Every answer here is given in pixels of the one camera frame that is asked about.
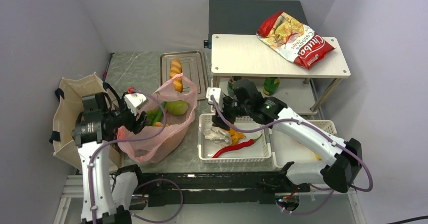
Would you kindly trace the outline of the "green cabbage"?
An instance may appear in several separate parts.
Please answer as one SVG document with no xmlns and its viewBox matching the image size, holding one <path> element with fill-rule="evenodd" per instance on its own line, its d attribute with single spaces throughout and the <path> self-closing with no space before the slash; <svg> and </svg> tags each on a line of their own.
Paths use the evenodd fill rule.
<svg viewBox="0 0 428 224">
<path fill-rule="evenodd" d="M 167 112 L 174 116 L 184 115 L 187 112 L 188 107 L 188 102 L 183 100 L 169 101 L 165 105 Z"/>
</svg>

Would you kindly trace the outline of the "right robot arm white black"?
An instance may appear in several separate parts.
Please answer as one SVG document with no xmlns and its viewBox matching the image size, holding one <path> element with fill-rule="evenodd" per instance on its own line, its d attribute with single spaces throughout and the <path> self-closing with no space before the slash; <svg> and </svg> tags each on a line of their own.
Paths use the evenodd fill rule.
<svg viewBox="0 0 428 224">
<path fill-rule="evenodd" d="M 234 126 L 238 117 L 250 117 L 259 124 L 254 132 L 265 128 L 281 132 L 302 144 L 321 160 L 318 162 L 287 162 L 278 177 L 279 187 L 291 191 L 300 184 L 326 184 L 331 189 L 346 193 L 361 169 L 369 170 L 362 160 L 362 145 L 355 139 L 344 140 L 329 134 L 320 127 L 301 117 L 285 102 L 276 97 L 264 97 L 256 85 L 248 79 L 234 84 L 235 97 L 223 94 L 220 88 L 207 89 L 206 98 L 216 113 L 212 123 L 225 130 Z"/>
</svg>

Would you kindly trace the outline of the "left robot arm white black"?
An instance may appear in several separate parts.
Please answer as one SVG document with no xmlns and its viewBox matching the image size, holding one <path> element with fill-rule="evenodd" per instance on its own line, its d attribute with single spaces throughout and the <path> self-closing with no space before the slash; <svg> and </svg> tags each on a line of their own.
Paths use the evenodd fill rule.
<svg viewBox="0 0 428 224">
<path fill-rule="evenodd" d="M 129 206 L 132 195 L 145 187 L 138 165 L 120 167 L 110 180 L 109 144 L 118 128 L 125 126 L 139 133 L 145 126 L 146 114 L 138 111 L 147 103 L 141 93 L 125 92 L 118 97 L 119 107 L 112 110 L 107 93 L 82 97 L 83 112 L 72 131 L 82 163 L 82 223 L 131 223 Z"/>
</svg>

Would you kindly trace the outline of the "pink plastic grocery bag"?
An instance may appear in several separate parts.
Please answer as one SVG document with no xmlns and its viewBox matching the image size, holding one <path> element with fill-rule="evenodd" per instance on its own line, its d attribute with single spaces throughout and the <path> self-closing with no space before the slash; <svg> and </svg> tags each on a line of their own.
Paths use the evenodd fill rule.
<svg viewBox="0 0 428 224">
<path fill-rule="evenodd" d="M 188 102 L 187 112 L 181 116 L 166 113 L 168 127 L 146 126 L 138 134 L 125 127 L 118 130 L 119 148 L 135 162 L 156 163 L 164 159 L 184 139 L 190 124 L 195 120 L 197 107 L 197 86 L 183 74 L 177 74 L 160 86 L 151 96 L 160 103 L 183 100 Z"/>
</svg>

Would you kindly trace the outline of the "clear dumplings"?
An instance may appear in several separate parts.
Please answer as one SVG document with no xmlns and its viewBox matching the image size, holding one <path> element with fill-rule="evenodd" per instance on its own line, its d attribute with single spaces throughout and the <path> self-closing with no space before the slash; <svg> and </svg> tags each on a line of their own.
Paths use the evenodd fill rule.
<svg viewBox="0 0 428 224">
<path fill-rule="evenodd" d="M 209 127 L 203 131 L 204 138 L 217 144 L 220 147 L 227 147 L 232 144 L 232 138 L 228 131 L 219 127 Z"/>
</svg>

